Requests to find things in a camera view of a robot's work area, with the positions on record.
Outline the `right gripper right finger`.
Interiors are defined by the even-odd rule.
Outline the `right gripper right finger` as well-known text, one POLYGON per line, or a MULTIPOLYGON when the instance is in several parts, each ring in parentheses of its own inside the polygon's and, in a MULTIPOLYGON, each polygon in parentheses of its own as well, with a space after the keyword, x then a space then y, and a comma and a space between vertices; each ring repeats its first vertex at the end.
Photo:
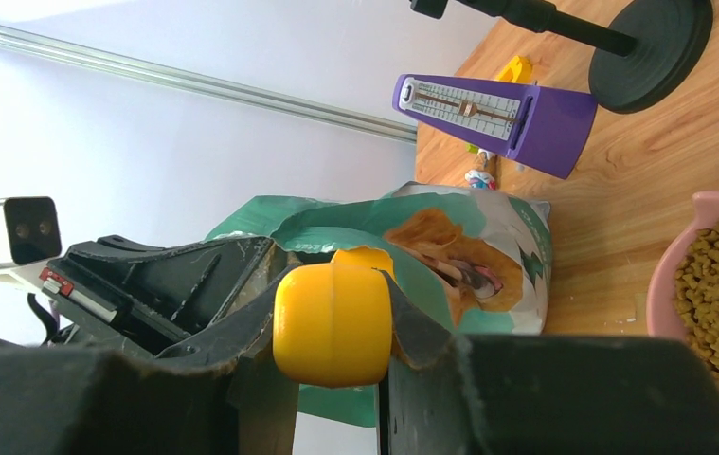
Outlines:
POLYGON ((719 391, 656 337, 454 334, 388 284, 383 454, 719 454, 719 391))

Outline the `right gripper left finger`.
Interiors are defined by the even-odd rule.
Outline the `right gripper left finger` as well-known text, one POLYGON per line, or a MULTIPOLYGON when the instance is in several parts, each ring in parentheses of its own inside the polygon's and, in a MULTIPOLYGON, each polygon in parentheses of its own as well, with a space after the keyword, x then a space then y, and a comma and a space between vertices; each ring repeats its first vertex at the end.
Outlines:
POLYGON ((288 454, 297 384, 271 350, 279 280, 154 359, 0 347, 0 454, 288 454))

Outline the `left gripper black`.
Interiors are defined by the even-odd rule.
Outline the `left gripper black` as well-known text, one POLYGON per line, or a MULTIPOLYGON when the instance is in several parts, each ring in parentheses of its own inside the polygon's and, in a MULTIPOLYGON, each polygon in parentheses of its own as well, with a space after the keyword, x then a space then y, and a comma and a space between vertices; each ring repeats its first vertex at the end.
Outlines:
POLYGON ((296 261, 267 237, 158 247, 112 235, 69 247, 40 279, 71 322, 61 343, 159 355, 237 312, 296 261))

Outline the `green pet food bag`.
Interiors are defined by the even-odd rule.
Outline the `green pet food bag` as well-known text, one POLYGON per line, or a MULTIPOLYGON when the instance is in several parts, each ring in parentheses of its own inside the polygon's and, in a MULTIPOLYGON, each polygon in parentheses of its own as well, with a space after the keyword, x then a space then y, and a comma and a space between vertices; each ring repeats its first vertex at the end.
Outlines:
POLYGON ((210 239, 268 237, 299 258, 368 252, 412 303, 448 330, 538 335, 553 249, 546 201, 410 182, 375 200, 257 196, 210 239))

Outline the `yellow scoop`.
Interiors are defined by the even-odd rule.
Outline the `yellow scoop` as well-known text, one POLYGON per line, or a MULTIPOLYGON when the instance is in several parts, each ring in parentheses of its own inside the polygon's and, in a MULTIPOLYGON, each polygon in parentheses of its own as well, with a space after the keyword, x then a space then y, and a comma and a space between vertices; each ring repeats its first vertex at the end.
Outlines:
POLYGON ((373 385, 386 375, 393 344, 388 253, 367 246, 338 250, 281 279, 275 295, 273 357, 300 384, 373 385))

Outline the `small toy figure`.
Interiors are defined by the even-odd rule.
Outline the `small toy figure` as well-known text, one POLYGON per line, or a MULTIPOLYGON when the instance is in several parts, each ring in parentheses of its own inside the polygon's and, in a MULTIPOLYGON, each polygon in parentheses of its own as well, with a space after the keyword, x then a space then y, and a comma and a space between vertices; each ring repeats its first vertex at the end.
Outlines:
POLYGON ((497 156, 488 151, 478 149, 472 168, 465 174, 465 181, 470 188, 496 190, 497 156))

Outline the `purple metronome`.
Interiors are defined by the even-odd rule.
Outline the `purple metronome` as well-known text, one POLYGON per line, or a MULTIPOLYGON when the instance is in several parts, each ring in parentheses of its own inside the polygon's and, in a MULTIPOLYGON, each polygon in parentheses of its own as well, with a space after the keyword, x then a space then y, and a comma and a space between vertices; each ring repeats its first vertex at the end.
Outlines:
POLYGON ((566 179, 591 133, 598 103, 587 93, 534 84, 403 74, 392 107, 483 150, 566 179))

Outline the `yellow green toy triangle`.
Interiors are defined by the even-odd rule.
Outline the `yellow green toy triangle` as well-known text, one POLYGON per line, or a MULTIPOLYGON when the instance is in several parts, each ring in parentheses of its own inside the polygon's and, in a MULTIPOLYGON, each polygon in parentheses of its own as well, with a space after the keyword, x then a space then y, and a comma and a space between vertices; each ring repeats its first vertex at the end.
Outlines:
POLYGON ((494 77, 497 82, 531 83, 532 64, 527 57, 514 56, 494 77))

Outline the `black round-base mic stand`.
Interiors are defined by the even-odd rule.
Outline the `black round-base mic stand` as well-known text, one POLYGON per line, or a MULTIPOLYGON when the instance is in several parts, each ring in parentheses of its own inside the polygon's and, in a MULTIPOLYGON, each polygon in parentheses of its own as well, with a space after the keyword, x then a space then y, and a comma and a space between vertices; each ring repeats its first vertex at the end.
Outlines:
POLYGON ((534 33, 594 47, 591 95, 604 109, 633 114, 672 94, 699 62, 710 38, 710 0, 630 2, 603 27, 545 0, 460 0, 462 5, 534 33))

